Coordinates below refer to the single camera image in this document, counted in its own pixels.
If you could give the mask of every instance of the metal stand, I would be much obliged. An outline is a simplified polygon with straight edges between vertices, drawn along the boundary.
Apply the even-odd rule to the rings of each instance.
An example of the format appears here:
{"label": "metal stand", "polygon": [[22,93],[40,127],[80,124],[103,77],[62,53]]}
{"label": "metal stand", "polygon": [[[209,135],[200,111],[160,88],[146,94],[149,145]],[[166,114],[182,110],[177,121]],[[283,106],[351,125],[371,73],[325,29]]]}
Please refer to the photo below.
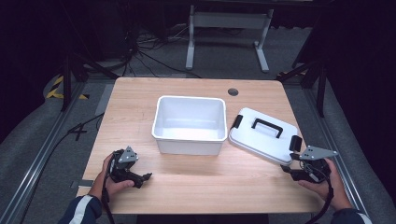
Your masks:
{"label": "metal stand", "polygon": [[326,68],[322,60],[314,61],[312,63],[303,64],[288,73],[280,73],[276,80],[284,82],[285,80],[301,74],[306,71],[303,80],[301,80],[300,85],[304,89],[310,89],[318,80],[318,95],[317,95],[317,110],[322,118],[323,114],[323,101],[324,101],[324,91],[326,87]]}
{"label": "metal stand", "polygon": [[96,69],[97,71],[103,73],[107,77],[112,79],[117,79],[119,76],[108,71],[100,64],[95,63],[84,56],[77,53],[69,53],[66,55],[64,59],[64,104],[62,106],[61,111],[65,111],[71,102],[72,95],[72,83],[71,83],[71,74],[73,73],[76,81],[85,82],[88,79],[88,74],[85,71],[83,64],[87,64],[90,67]]}
{"label": "metal stand", "polygon": [[222,27],[222,28],[242,28],[261,29],[260,41],[255,41],[254,48],[259,58],[260,66],[264,73],[269,72],[267,61],[265,60],[262,46],[268,33],[268,28],[273,17],[273,10],[266,14],[242,14],[242,13],[215,13],[215,12],[195,12],[194,6],[190,8],[190,41],[187,51],[186,69],[191,70],[194,60],[194,28],[195,27]]}

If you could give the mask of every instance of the black strap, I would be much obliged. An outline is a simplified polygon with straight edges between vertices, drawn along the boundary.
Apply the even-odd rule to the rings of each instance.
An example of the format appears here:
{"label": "black strap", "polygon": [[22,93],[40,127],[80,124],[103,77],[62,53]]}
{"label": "black strap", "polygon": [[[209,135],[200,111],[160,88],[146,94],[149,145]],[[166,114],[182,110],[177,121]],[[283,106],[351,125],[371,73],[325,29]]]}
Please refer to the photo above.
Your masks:
{"label": "black strap", "polygon": [[323,215],[325,214],[325,212],[327,211],[327,209],[330,206],[330,202],[332,201],[332,198],[334,197],[334,189],[332,188],[332,183],[331,183],[329,177],[326,178],[326,181],[329,184],[329,193],[327,194],[326,202],[324,203],[320,212],[316,216],[312,217],[311,220],[307,221],[305,224],[314,224],[321,217],[323,217]]}
{"label": "black strap", "polygon": [[110,202],[110,197],[109,197],[108,192],[107,192],[106,182],[107,182],[108,177],[110,176],[110,164],[111,164],[111,162],[113,160],[114,160],[114,153],[111,156],[111,159],[110,159],[110,161],[107,164],[105,178],[103,180],[102,198],[101,198],[102,205],[103,205],[103,207],[106,210],[107,217],[108,217],[108,220],[110,221],[110,224],[115,224],[115,222],[114,222],[113,214],[110,211],[110,207],[108,206],[108,203]]}
{"label": "black strap", "polygon": [[102,201],[103,207],[106,210],[108,220],[110,221],[111,224],[115,224],[113,214],[111,213],[110,207],[108,206],[108,203],[110,202],[110,198],[108,197],[108,192],[107,192],[106,187],[104,187],[102,189],[102,200],[101,201]]}

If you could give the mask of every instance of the white plastic bin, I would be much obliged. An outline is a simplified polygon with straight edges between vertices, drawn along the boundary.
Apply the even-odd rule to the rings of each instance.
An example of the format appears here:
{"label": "white plastic bin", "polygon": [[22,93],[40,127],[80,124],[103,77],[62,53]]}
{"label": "white plastic bin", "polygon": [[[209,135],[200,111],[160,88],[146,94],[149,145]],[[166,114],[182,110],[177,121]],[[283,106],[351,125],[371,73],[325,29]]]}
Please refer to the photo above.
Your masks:
{"label": "white plastic bin", "polygon": [[218,155],[227,139],[226,107],[219,98],[162,96],[152,135],[161,153]]}

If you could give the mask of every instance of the gray carpet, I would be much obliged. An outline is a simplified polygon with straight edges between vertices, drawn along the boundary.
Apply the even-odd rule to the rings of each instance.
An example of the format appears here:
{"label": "gray carpet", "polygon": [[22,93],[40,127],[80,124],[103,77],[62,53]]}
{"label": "gray carpet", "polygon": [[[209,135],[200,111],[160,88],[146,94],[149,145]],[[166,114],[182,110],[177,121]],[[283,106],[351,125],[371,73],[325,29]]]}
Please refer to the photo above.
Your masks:
{"label": "gray carpet", "polygon": [[[309,29],[271,29],[264,44],[264,53],[270,72],[264,74],[255,55],[252,43],[259,34],[255,31],[243,31],[230,35],[218,30],[204,30],[196,36],[194,67],[191,71],[184,69],[187,44],[186,36],[177,42],[169,43],[159,49],[144,51],[147,55],[165,63],[164,66],[146,55],[136,55],[130,62],[125,73],[124,68],[115,70],[116,74],[126,77],[189,77],[196,75],[206,78],[239,78],[239,79],[274,79],[279,72],[291,70],[291,64],[297,56],[302,44],[308,36]],[[304,140],[308,145],[327,147],[328,138],[315,119],[316,111],[309,106],[306,92],[292,83],[297,77],[285,82],[285,91],[289,97],[293,112],[297,118]],[[53,80],[43,90],[46,95]],[[60,113],[62,99],[49,98],[36,111],[32,112],[8,136],[0,146],[1,186],[0,214],[14,197],[18,186],[35,159],[40,148],[45,145],[48,135],[59,116],[65,116],[54,142],[60,140],[68,130],[81,122],[101,114],[111,92],[114,80],[102,74],[90,74],[82,92],[89,94],[87,100],[76,100],[68,114]],[[340,155],[347,166],[351,178],[368,211],[373,223],[394,223],[395,207],[391,198],[376,177],[369,163],[361,152],[359,143],[350,130],[343,111],[335,99],[331,85],[328,83],[325,95],[324,122],[328,125],[331,138],[337,145]],[[23,223],[55,223],[63,214],[70,200],[77,193],[76,183],[81,179],[86,162],[90,156],[92,145],[100,127],[100,118],[86,125],[77,140],[77,134],[71,133],[57,146],[45,167],[29,206]],[[20,222],[24,206],[16,211],[18,217],[11,223]],[[310,214],[270,214],[270,223],[305,223]],[[330,209],[319,223],[330,223]],[[135,216],[115,216],[117,223],[135,223]],[[98,219],[98,223],[108,223],[106,215]]]}

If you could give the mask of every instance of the table top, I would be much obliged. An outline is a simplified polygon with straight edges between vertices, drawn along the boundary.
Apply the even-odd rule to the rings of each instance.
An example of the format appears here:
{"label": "table top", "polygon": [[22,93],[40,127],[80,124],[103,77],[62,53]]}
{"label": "table top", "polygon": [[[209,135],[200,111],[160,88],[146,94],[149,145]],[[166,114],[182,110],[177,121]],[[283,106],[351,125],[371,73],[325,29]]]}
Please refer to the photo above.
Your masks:
{"label": "table top", "polygon": [[[228,90],[238,90],[231,96]],[[141,189],[125,189],[110,202],[114,214],[246,214],[317,212],[323,205],[279,165],[231,145],[218,156],[160,153],[151,128],[163,95],[221,98],[227,127],[243,107],[298,127],[289,100],[278,81],[203,78],[120,77],[93,145],[83,179],[94,180],[104,158],[131,146],[139,161],[138,175],[152,173]],[[292,167],[298,167],[294,161]],[[80,187],[78,195],[89,188]]]}

